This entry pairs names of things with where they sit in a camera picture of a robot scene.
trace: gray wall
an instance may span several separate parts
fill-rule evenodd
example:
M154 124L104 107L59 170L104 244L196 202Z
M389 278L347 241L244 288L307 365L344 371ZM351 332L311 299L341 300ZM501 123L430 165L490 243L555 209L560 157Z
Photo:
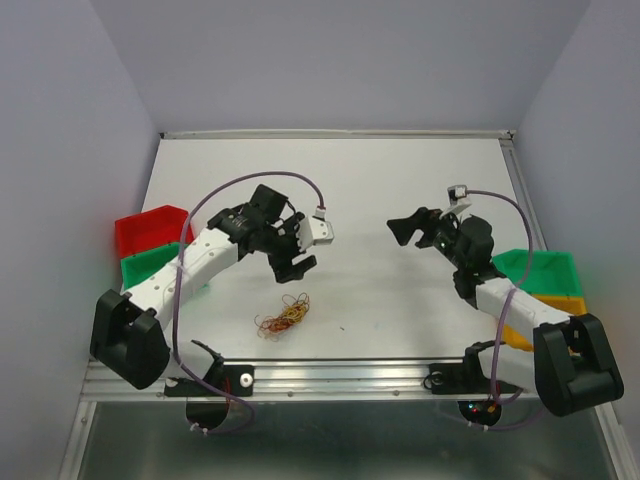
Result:
M161 131L515 128L588 0L92 0Z
M88 0L0 7L0 477L56 478L157 135Z
M517 136L550 248L571 250L605 323L640 459L640 2L594 0Z

